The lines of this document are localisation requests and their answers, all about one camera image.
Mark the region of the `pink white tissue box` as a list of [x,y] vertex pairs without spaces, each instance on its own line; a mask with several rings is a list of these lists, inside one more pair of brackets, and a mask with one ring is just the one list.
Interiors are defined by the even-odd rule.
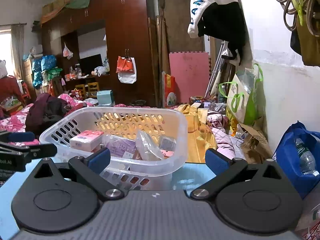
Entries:
[[69,144],[73,149],[92,152],[102,142],[103,135],[104,133],[101,131],[85,130],[73,137]]

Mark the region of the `purple box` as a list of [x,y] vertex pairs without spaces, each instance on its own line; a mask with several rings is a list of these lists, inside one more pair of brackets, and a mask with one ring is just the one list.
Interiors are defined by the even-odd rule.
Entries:
[[117,158],[134,159],[138,153],[134,140],[117,135],[104,136],[102,144],[110,150],[112,156]]

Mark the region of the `pink floral bedding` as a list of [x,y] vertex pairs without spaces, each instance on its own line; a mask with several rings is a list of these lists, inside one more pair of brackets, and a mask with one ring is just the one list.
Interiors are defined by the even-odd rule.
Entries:
[[[56,97],[65,100],[70,110],[65,114],[64,117],[73,113],[76,110],[79,110],[84,107],[93,107],[93,104],[81,100],[76,100],[72,98],[68,94],[61,94],[60,96]],[[1,131],[8,131],[13,133],[24,133],[25,131],[25,120],[27,114],[29,112],[30,107],[34,103],[29,104],[28,106],[24,107],[22,110],[18,111],[16,114],[12,115],[11,117],[5,118],[1,120]],[[39,137],[35,136],[35,139],[32,142],[13,142],[13,145],[17,146],[27,146],[27,145],[38,145],[39,144]]]

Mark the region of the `yellow patterned blanket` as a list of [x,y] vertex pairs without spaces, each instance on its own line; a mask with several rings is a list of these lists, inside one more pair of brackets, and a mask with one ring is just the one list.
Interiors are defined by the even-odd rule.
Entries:
[[208,109],[200,103],[182,104],[175,110],[184,114],[188,123],[188,163],[205,163],[206,150],[217,149],[212,130],[207,125]]

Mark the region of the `white box in plastic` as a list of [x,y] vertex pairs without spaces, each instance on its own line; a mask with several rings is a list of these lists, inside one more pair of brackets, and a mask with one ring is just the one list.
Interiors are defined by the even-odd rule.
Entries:
[[143,161],[164,160],[163,153],[148,133],[138,130],[135,143]]

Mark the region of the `white plastic laundry basket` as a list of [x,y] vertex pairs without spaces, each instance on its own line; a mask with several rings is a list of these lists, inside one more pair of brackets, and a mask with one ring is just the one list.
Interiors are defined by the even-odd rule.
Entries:
[[56,159],[67,162],[72,157],[87,157],[89,152],[71,148],[71,139],[81,132],[101,131],[105,139],[133,142],[137,132],[148,134],[155,145],[173,139],[174,154],[158,161],[137,157],[112,156],[101,176],[125,190],[167,190],[172,175],[188,159],[188,124],[185,116],[175,110],[159,108],[86,107],[74,111],[45,130],[40,143],[57,147]]

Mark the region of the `grey blue box in plastic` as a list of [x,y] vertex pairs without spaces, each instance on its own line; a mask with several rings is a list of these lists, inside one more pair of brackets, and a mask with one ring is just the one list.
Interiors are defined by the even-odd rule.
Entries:
[[175,151],[176,140],[173,137],[161,135],[159,138],[159,148],[165,151]]

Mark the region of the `green white shopping bag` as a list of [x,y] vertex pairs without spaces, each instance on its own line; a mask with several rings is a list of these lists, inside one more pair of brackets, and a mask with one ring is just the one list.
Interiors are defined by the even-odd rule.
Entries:
[[237,71],[231,82],[219,84],[220,94],[239,123],[252,126],[260,118],[263,81],[263,71],[254,63],[251,69]]

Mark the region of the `blue fabric shopping bag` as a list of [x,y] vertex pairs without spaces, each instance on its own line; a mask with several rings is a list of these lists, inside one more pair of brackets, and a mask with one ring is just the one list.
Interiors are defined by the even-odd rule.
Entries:
[[[309,174],[302,171],[296,139],[301,139],[315,159],[316,170]],[[273,158],[300,196],[305,198],[319,183],[319,132],[307,130],[301,122],[292,124],[283,134]]]

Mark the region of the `teal small box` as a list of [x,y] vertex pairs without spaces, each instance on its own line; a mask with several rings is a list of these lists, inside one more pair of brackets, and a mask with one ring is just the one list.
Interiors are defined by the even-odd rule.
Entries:
[[99,105],[114,106],[114,97],[112,90],[100,90],[97,92]]

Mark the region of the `plastic water bottle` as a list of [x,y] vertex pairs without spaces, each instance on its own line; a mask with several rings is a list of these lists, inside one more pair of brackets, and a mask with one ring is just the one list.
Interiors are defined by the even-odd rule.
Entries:
[[295,145],[299,156],[299,165],[302,174],[311,174],[315,177],[319,176],[315,158],[310,150],[306,147],[302,139],[296,138]]

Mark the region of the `pink foam mat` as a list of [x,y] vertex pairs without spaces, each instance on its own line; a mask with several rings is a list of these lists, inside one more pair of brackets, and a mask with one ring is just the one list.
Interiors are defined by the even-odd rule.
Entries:
[[207,52],[169,54],[170,73],[175,78],[178,103],[188,103],[192,96],[205,95],[209,82]]

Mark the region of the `orange white hanging bag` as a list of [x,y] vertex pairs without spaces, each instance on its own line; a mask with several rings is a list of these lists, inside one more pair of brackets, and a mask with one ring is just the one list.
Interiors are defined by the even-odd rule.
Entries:
[[134,84],[137,81],[137,70],[134,57],[118,57],[117,69],[118,80],[124,84]]

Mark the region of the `window curtains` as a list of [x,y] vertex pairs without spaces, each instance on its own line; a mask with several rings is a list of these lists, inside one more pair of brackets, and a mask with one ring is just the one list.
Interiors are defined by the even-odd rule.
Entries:
[[1,68],[18,80],[23,77],[25,25],[25,23],[1,25]]

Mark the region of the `dark red wooden wardrobe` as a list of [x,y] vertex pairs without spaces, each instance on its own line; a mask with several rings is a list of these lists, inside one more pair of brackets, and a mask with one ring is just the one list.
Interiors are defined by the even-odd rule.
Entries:
[[[42,24],[45,55],[54,55],[62,76],[80,60],[79,35],[87,42],[103,42],[110,72],[96,77],[101,90],[112,90],[116,103],[137,100],[160,105],[157,35],[153,0],[90,0],[85,9],[63,8]],[[121,83],[116,72],[118,57],[135,59],[137,80]]]

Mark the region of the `brown wooden door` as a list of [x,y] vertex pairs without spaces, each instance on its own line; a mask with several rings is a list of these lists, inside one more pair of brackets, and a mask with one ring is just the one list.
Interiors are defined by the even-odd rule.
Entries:
[[158,0],[164,16],[168,50],[171,53],[205,51],[204,38],[190,38],[190,0]]

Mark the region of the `brown hanging bag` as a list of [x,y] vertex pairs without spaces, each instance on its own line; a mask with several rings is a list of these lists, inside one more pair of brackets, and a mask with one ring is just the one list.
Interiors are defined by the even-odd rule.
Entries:
[[290,47],[306,66],[319,66],[319,0],[276,0],[291,31]]

